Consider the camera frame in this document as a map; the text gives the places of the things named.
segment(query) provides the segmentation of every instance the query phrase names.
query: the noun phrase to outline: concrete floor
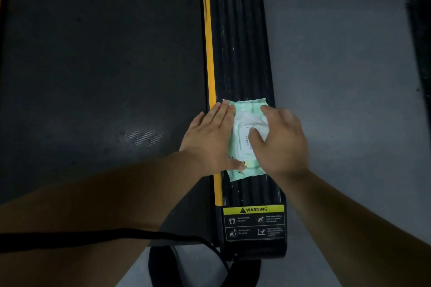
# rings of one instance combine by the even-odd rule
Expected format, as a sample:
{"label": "concrete floor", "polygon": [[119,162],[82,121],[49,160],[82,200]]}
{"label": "concrete floor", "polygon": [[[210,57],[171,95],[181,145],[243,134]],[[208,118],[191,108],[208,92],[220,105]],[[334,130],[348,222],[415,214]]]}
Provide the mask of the concrete floor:
{"label": "concrete floor", "polygon": [[[275,101],[302,120],[324,180],[431,242],[430,136],[406,0],[265,0]],[[177,247],[190,286],[225,273],[204,246]],[[150,286],[148,250],[118,284]],[[264,260],[258,286],[337,286],[298,216],[288,251]]]}

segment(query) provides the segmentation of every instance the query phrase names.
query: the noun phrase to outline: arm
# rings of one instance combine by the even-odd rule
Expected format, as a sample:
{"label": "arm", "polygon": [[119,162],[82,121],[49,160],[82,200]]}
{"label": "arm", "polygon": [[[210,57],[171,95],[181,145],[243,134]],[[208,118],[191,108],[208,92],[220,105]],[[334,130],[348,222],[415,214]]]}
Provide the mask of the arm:
{"label": "arm", "polygon": [[[0,232],[157,230],[202,176],[238,169],[227,157],[234,107],[216,104],[190,124],[180,151],[85,180],[40,189],[0,206]],[[8,286],[115,286],[149,241],[119,240],[83,247],[0,255]]]}
{"label": "arm", "polygon": [[250,142],[262,168],[277,182],[343,286],[429,286],[431,246],[407,234],[308,170],[299,119],[263,106],[269,134]]}

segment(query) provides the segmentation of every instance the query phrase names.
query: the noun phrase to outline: black strap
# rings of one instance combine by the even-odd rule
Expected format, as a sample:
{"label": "black strap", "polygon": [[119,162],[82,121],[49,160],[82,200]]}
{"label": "black strap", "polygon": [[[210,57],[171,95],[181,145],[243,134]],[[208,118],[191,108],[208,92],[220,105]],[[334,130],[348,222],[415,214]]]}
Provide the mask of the black strap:
{"label": "black strap", "polygon": [[132,228],[119,228],[95,231],[56,232],[56,233],[6,233],[0,234],[0,253],[30,251],[36,249],[56,249],[114,241],[122,238],[158,240],[166,239],[179,242],[199,242],[206,245],[220,258],[226,270],[229,267],[220,252],[202,237],[181,236],[163,231],[147,231]]}

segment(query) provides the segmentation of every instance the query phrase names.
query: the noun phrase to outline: warning sticker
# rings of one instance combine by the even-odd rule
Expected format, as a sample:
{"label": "warning sticker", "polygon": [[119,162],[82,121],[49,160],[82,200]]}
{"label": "warning sticker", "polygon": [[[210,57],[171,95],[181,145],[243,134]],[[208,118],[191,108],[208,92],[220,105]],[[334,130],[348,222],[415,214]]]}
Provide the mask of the warning sticker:
{"label": "warning sticker", "polygon": [[223,208],[227,241],[285,238],[284,205]]}

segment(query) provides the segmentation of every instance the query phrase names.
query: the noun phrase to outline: wet wipes package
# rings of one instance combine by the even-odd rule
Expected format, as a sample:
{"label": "wet wipes package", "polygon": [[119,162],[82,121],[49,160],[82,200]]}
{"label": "wet wipes package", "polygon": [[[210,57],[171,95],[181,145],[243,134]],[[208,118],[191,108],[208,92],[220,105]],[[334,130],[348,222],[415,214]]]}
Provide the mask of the wet wipes package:
{"label": "wet wipes package", "polygon": [[256,160],[248,140],[248,134],[250,128],[254,127],[262,139],[266,139],[269,132],[268,121],[260,110],[260,106],[268,105],[266,99],[229,102],[235,105],[236,113],[228,145],[228,156],[242,161],[246,166],[243,171],[228,170],[229,179],[230,181],[237,181],[246,177],[265,174]]}

